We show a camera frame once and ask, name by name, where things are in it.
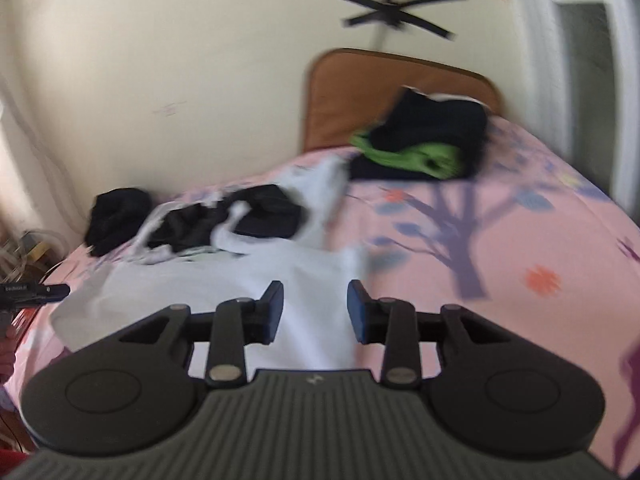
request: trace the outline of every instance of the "cream wall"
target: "cream wall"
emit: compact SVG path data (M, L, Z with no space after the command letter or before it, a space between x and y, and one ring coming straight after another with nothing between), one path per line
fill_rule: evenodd
M11 0L41 133L79 197L175 192L264 170L298 149L303 74L322 51L370 48L341 0ZM416 7L455 42L408 27L383 49L481 72L527 115L513 0Z
M16 236L29 229L47 228L62 234L70 244L79 243L83 220L71 212L74 208L68 189L50 162L42 156L43 160L38 160L37 148L28 141L14 115L20 114L33 133L37 133L14 47L10 3L0 0L0 86L6 86L12 100L7 101L0 90L0 219ZM48 164L48 176L43 164ZM52 186L59 205L54 202ZM68 222L60 215L59 207L69 212Z

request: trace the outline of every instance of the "orange flower print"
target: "orange flower print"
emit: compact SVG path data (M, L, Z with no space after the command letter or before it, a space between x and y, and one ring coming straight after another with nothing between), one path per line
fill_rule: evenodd
M404 202L406 194L402 189L389 189L385 193L385 202L399 203Z
M527 284L527 288L530 288L539 296L552 296L561 290L560 276L551 269L539 265L533 269L527 269L524 281Z

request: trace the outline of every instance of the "logo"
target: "logo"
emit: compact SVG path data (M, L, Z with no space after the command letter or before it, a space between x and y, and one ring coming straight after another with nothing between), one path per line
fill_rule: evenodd
M307 377L306 382L312 386L318 386L318 384L324 383L324 377L322 377L322 375L314 374L311 377Z

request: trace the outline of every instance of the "person's hand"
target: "person's hand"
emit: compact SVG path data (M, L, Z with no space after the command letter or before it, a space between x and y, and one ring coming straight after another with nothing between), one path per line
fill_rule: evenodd
M16 335L15 326L9 325L6 336L0 338L0 384L7 382L14 374Z

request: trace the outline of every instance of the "white cloth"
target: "white cloth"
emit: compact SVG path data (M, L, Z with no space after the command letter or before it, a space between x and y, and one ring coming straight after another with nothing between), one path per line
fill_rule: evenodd
M305 247L324 248L326 224L344 196L347 180L346 162L339 155L329 155L312 168L289 166L273 179L273 184L306 210L305 223L291 240ZM230 220L214 229L212 245L231 253L250 254L258 247L278 241L233 233L246 212L246 205L232 211Z
M473 97L469 97L467 95L456 95L456 94L422 94L422 95L426 95L429 99L433 101L471 101L472 103L478 103L479 105L482 105L487 110L490 110L487 104L483 103L482 101L479 101L478 99L474 99Z
M278 240L247 256L221 252L156 265L105 265L51 315L71 350L174 303L210 312L231 298L259 298L272 280L284 284L284 310L270 346L246 348L247 368L340 369L355 365L356 339L346 308L347 285L366 273L364 248L331 253ZM196 348L191 373L203 376L206 349Z
M289 166L271 183L280 186L294 202L306 209L305 223L292 237L292 240L306 247L324 248L325 224L333 215L347 186L345 160L339 155L329 155L311 168ZM221 198L222 194L219 191L214 191L198 202L207 207L214 207ZM171 210L188 205L190 203L167 202L156 207L138 231L125 259L140 264L157 264L175 257L191 257L194 254L214 253L219 250L249 254L260 246L278 240L277 238L252 238L234 234L232 231L236 223L248 211L247 204L239 202L232 206L229 220L213 230L211 245L193 248L178 254L175 254L168 245L153 249L148 248L146 243L151 234L160 227L164 216Z

